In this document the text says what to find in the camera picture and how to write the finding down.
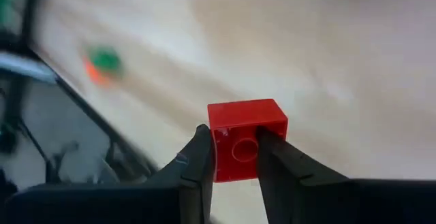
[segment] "wooden table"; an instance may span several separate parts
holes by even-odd
[[[42,0],[34,50],[159,167],[206,105],[276,99],[287,140],[349,177],[436,178],[435,0]],[[87,46],[124,79],[93,84]],[[214,186],[223,223],[266,223],[256,180]]]

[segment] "wooden surface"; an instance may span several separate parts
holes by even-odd
[[[206,105],[272,97],[288,141],[349,177],[436,178],[435,0],[42,0],[35,50],[159,167]],[[81,59],[114,46],[126,76]],[[224,223],[265,223],[255,180],[214,186]]]

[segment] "red lego brick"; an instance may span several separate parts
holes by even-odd
[[[215,145],[215,182],[257,178],[257,126],[286,138],[287,117],[274,99],[209,104]]]

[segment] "lego stud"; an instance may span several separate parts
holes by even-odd
[[[250,162],[258,156],[258,143],[251,138],[243,138],[233,145],[232,156],[241,163]]]

